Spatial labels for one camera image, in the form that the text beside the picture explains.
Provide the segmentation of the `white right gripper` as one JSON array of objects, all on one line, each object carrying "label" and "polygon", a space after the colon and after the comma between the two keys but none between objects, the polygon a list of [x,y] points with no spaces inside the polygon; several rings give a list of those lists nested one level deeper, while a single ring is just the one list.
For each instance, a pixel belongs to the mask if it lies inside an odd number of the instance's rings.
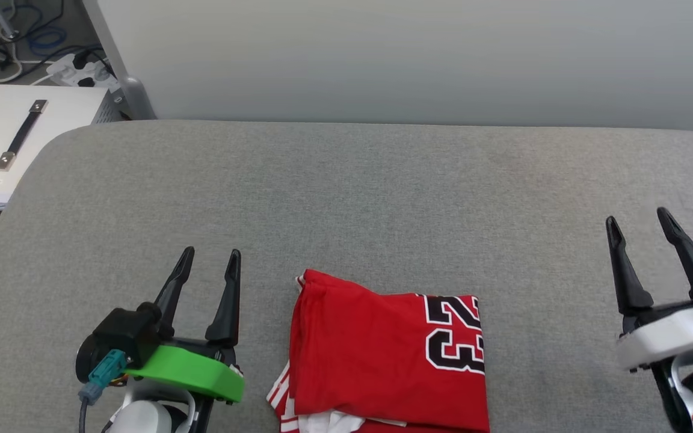
[{"label": "white right gripper", "polygon": [[693,240],[665,207],[657,216],[669,244],[676,249],[690,284],[691,301],[653,306],[626,252],[617,220],[605,220],[618,312],[623,333],[616,342],[619,368],[633,370],[693,350]]}]

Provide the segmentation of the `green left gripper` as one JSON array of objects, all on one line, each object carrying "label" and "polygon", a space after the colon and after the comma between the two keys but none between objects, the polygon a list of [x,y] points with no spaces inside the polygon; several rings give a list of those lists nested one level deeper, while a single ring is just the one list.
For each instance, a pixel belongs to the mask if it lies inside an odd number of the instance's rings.
[{"label": "green left gripper", "polygon": [[[158,334],[163,340],[170,340],[175,335],[173,319],[182,288],[189,280],[194,257],[194,247],[184,249],[156,298],[155,304],[161,312]],[[245,379],[234,349],[239,339],[241,260],[241,252],[233,249],[224,274],[225,287],[219,307],[205,332],[208,342],[177,339],[160,345],[145,364],[129,365],[125,374],[228,404],[242,401]]]}]

